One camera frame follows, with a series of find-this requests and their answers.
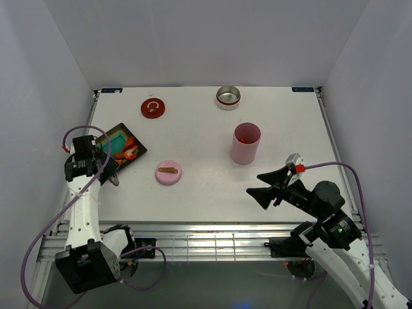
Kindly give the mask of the metal tongs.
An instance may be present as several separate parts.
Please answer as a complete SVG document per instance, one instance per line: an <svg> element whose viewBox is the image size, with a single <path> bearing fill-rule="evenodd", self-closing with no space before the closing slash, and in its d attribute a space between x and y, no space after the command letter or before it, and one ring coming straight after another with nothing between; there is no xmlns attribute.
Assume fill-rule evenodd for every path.
<svg viewBox="0 0 412 309"><path fill-rule="evenodd" d="M115 187L118 187L118 186L120 185L120 180L118 179L118 176L117 176L116 173L109 178L109 181L110 181Z"/></svg>

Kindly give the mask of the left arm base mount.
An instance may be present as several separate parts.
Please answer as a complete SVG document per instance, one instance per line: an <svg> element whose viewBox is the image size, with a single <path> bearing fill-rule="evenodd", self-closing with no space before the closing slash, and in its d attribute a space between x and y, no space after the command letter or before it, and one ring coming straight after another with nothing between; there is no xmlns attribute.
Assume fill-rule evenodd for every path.
<svg viewBox="0 0 412 309"><path fill-rule="evenodd" d="M154 259L156 250L153 247L156 246L156 238L135 238L135 247L144 249L133 253L133 259Z"/></svg>

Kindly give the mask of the red round lid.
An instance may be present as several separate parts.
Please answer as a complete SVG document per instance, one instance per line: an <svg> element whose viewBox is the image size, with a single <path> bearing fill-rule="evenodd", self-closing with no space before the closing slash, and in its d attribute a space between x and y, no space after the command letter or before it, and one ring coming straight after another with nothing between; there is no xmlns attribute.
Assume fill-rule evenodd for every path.
<svg viewBox="0 0 412 309"><path fill-rule="evenodd" d="M165 103L159 98L149 98L142 102L141 113L148 119L160 118L165 113Z"/></svg>

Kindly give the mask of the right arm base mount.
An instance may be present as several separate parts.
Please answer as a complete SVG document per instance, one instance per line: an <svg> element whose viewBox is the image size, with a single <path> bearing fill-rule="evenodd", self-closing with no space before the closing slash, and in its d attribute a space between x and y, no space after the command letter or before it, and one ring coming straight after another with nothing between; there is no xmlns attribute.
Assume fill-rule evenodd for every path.
<svg viewBox="0 0 412 309"><path fill-rule="evenodd" d="M287 238L269 238L263 246L270 250L270 257L272 258L308 259L316 257L315 253L306 251L309 247L308 244L291 236Z"/></svg>

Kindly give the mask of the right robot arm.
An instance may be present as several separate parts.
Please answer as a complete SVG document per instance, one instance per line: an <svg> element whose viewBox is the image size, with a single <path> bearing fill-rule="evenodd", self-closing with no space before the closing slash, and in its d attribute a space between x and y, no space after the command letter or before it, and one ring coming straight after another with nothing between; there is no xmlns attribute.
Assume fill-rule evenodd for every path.
<svg viewBox="0 0 412 309"><path fill-rule="evenodd" d="M282 241L264 244L271 254L312 258L341 286L356 308L411 308L373 258L371 242L364 240L353 220L342 210L345 203L338 186L321 181L309 191L299 179L304 165L287 165L257 178L267 187L246 192L263 209L285 201L316 219L299 224Z"/></svg>

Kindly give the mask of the right blue label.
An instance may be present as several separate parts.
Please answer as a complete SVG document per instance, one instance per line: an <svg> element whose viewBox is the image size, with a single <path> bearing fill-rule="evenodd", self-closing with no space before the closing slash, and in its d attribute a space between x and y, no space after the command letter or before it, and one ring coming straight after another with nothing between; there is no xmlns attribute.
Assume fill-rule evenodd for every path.
<svg viewBox="0 0 412 309"><path fill-rule="evenodd" d="M315 90L313 87L292 87L292 91L296 93L312 93Z"/></svg>

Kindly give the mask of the metal bowl with red band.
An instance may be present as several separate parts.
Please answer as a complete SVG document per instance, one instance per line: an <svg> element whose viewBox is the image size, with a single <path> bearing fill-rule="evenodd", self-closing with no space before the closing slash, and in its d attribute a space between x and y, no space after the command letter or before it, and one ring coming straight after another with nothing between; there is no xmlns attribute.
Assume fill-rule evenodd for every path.
<svg viewBox="0 0 412 309"><path fill-rule="evenodd" d="M216 105L225 111L236 109L241 100L241 93L235 86L222 86L216 92Z"/></svg>

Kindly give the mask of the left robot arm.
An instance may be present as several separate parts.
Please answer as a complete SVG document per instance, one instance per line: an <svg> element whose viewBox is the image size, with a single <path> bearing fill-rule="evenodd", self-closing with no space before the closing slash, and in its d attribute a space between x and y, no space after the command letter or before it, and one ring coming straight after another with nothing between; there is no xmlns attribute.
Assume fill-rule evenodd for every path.
<svg viewBox="0 0 412 309"><path fill-rule="evenodd" d="M100 231L98 196L102 180L86 187L101 167L104 157L71 154L64 165L71 198L70 225L64 250L55 255L55 264L74 294L114 283L120 279L120 256L136 251L136 241L127 225Z"/></svg>

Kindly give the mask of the pink cylindrical container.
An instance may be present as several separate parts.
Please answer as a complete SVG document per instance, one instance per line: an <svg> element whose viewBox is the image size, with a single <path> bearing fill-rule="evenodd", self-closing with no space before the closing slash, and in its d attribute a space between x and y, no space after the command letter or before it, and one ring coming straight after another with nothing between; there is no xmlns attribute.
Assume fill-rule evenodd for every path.
<svg viewBox="0 0 412 309"><path fill-rule="evenodd" d="M242 144L239 139L246 138L248 144ZM244 122L239 124L233 133L230 157L232 161L240 165L251 164L257 153L261 140L261 130L257 125Z"/></svg>

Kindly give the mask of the black square food plate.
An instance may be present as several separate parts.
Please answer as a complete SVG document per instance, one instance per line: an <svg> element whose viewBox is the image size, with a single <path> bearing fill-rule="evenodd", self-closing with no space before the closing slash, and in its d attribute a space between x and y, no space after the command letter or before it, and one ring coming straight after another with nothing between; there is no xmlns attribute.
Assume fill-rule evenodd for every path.
<svg viewBox="0 0 412 309"><path fill-rule="evenodd" d="M111 152L104 172L120 172L147 152L146 147L123 123L117 124L106 134Z"/></svg>

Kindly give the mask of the left blue label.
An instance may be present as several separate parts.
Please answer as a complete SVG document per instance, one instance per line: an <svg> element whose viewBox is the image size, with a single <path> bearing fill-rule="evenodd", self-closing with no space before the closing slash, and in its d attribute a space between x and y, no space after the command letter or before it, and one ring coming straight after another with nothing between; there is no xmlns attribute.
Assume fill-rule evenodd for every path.
<svg viewBox="0 0 412 309"><path fill-rule="evenodd" d="M102 88L101 93L121 93L123 88Z"/></svg>

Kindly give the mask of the blue label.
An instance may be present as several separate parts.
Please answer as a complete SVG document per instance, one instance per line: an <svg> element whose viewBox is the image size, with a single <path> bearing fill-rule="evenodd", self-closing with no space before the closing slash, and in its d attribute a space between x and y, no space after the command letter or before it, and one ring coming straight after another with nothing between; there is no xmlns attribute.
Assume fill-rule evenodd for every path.
<svg viewBox="0 0 412 309"><path fill-rule="evenodd" d="M312 93L315 90L313 87L292 87L292 91L296 93Z"/></svg>
<svg viewBox="0 0 412 309"><path fill-rule="evenodd" d="M121 93L123 88L102 88L101 93Z"/></svg>

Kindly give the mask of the aluminium frame rail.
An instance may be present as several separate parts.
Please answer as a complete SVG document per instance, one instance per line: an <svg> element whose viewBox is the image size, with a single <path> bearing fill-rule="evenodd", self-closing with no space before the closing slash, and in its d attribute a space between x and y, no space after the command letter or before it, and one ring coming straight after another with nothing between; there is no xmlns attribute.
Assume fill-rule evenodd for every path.
<svg viewBox="0 0 412 309"><path fill-rule="evenodd" d="M168 262L270 261L270 238L290 235L296 223L127 222L136 238L154 238Z"/></svg>

